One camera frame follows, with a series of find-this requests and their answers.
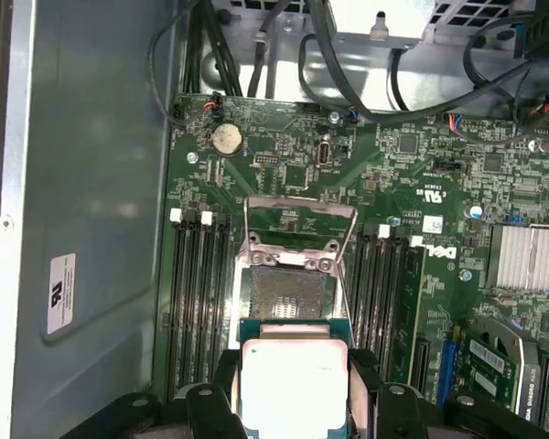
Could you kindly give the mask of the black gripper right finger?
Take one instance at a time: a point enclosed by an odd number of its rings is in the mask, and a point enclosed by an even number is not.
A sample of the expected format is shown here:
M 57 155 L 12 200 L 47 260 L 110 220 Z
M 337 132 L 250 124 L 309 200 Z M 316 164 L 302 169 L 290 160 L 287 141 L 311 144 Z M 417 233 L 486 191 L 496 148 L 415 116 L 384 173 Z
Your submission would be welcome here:
M 549 438 L 477 394 L 454 392 L 439 408 L 408 385 L 385 382 L 369 350 L 349 350 L 348 367 L 351 438 Z

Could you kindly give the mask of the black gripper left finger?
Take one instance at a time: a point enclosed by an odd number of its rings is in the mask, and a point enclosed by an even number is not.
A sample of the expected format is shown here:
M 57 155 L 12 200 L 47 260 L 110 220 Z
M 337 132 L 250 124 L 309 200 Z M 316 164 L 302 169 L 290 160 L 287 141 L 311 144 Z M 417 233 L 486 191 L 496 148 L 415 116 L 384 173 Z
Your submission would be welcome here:
M 213 381 L 193 384 L 167 404 L 151 393 L 128 393 L 66 433 L 68 438 L 245 438 L 232 409 L 239 350 L 221 354 Z

